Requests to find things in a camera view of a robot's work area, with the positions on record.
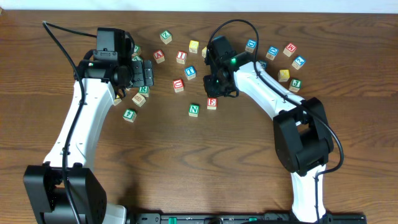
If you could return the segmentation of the red letter E block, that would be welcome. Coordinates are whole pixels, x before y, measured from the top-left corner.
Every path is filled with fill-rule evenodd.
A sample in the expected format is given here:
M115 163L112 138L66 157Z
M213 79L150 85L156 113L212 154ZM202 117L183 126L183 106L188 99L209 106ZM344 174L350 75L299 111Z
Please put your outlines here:
M217 98L208 98L207 99L207 109L208 110L216 110L218 106Z

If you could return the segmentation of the green letter N block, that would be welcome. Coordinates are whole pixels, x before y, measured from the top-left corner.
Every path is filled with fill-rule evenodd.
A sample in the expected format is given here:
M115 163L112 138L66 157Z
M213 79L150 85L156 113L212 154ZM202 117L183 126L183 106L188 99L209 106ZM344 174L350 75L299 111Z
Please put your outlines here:
M188 115L192 117L198 117L200 107L198 105L191 104L189 106Z

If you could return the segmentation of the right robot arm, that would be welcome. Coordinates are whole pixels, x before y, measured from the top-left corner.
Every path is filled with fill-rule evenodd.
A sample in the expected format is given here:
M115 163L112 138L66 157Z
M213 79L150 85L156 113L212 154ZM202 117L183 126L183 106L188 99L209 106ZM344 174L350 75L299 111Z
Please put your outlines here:
M333 151L322 103L317 98L304 100L285 89L250 53L237 54L224 36L208 44L205 63L211 69L203 79L210 98L243 92L270 116L277 157L292 178L292 213L300 222L321 220L326 210L319 173L326 169Z

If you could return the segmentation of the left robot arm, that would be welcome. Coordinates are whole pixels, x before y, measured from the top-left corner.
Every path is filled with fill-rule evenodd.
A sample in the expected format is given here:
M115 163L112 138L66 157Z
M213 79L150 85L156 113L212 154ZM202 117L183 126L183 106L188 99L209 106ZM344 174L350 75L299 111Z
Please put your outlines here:
M130 33L100 27L96 48L73 63L73 99L62 130L39 166L29 165L23 183L38 223L130 223L126 207L107 201L93 173L106 115L126 89L152 86L148 60L134 61Z

